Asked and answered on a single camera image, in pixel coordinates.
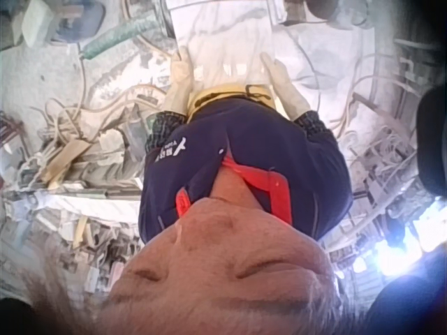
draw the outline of navy blue shirt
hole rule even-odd
[[[227,154],[240,165],[285,176],[293,227],[314,239],[334,228],[349,210],[346,163],[317,113],[307,112],[292,122],[259,103],[229,98],[206,105],[188,124],[179,117],[161,114],[148,139],[139,219],[145,243],[178,219],[175,196],[181,188],[192,203],[210,195]],[[250,189],[271,212],[268,194]]]

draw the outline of ribbed hose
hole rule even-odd
[[[159,30],[159,23],[153,10],[103,33],[83,48],[81,57],[83,59],[93,59],[111,47],[149,30]]]

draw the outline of plaid sleeve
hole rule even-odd
[[[152,133],[146,141],[146,154],[155,148],[161,148],[170,134],[182,124],[186,123],[186,116],[175,112],[159,112],[152,124]]]
[[[326,128],[324,123],[320,120],[318,113],[313,110],[304,113],[293,123],[301,127],[301,129],[305,131],[307,137],[319,133],[328,133],[332,135],[332,131]]]

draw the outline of white glove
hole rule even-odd
[[[193,64],[186,47],[180,47],[170,61],[171,86],[166,94],[162,109],[183,114],[188,110],[189,94],[193,90]]]
[[[269,75],[274,92],[278,95],[290,120],[295,121],[305,112],[310,111],[310,105],[305,97],[293,86],[286,66],[277,59],[273,61],[265,52],[261,53],[261,61]]]

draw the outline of red lanyard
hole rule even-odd
[[[272,214],[285,223],[292,224],[290,190],[285,176],[275,171],[264,171],[256,167],[239,165],[229,157],[223,159],[222,165],[232,169],[249,185],[269,193]],[[184,188],[177,193],[175,205],[179,217],[191,207],[191,201]]]

